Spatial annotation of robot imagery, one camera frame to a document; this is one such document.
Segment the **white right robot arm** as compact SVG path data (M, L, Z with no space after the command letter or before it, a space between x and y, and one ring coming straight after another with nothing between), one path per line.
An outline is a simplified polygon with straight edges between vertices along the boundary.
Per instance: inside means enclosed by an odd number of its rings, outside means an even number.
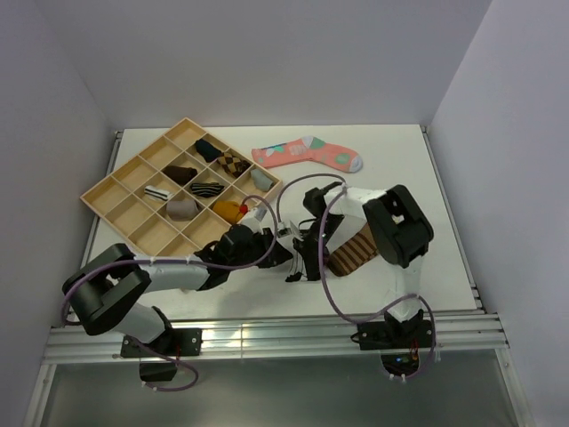
M371 236L364 242L375 245L394 274L394 284L386 293L388 305L366 321L383 315L389 320L384 327L387 341L405 346L416 333L413 321L432 311L420 296L420 281L423 258L434 238L430 222L408 188L398 184L387 190L370 190L334 182L309 190L303 205L315 220L293 240L293 247L304 261L309 281L325 282L325 268L331 260L325 244L342 220L348 216L365 221Z

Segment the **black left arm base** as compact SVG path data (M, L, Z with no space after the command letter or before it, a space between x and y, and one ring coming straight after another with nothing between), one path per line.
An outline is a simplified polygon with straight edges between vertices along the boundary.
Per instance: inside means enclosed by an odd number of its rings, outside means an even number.
M150 352L131 336L123 339L120 356L123 359L144 359L157 355L180 360L181 357L195 357L200 354L203 330L201 328L174 328L168 329L153 342L147 343ZM145 383L160 385L168 383L178 374L178 366L170 360L161 359L161 362L139 363L139 377Z

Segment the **white black striped sock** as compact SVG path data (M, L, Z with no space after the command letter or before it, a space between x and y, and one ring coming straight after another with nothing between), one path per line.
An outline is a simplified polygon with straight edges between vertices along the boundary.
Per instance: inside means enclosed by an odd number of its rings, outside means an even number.
M293 262L292 270L285 279L286 283L298 281L309 281L309 268L304 258L299 258Z

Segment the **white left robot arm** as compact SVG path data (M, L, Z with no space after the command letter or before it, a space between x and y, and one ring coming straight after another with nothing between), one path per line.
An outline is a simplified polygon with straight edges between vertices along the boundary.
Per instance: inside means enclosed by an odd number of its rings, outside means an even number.
M114 244L64 282L64 304L88 335L120 331L151 354L163 355L172 347L173 333L160 310L138 303L143 294L174 288L207 291L225 283L234 270L269 269L292 257L271 229L254 232L244 225L232 226L186 258L152 258Z

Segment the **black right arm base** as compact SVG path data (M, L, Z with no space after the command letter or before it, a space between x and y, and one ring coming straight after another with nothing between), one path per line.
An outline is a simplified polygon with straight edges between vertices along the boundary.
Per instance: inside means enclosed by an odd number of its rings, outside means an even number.
M401 379L417 373L421 367L421 349L432 349L435 324L424 318L423 309L410 320L399 322L387 313L382 321L362 323L350 336L361 351L397 350L382 354L382 367L389 375Z

